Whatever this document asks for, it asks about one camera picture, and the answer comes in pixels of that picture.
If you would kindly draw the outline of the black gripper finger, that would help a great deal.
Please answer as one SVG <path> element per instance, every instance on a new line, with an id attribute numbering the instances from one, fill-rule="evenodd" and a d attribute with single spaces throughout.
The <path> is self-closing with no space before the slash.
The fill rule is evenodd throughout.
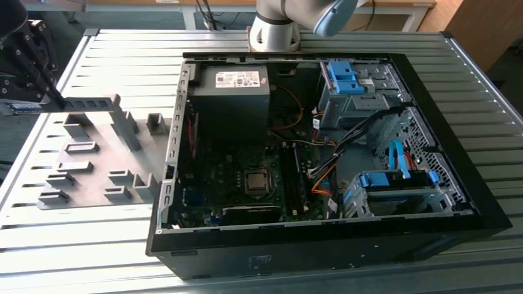
<path id="1" fill-rule="evenodd" d="M 47 111 L 63 111 L 64 98 L 56 89 L 58 55 L 52 33 L 43 20 L 28 20 L 27 24 L 28 33 L 24 38 L 31 50 L 32 64 L 38 69 L 35 81 L 43 91 L 40 104 Z"/>
<path id="2" fill-rule="evenodd" d="M 47 111 L 36 73 L 26 39 L 7 39 L 2 44 L 2 103 L 12 111 Z"/>

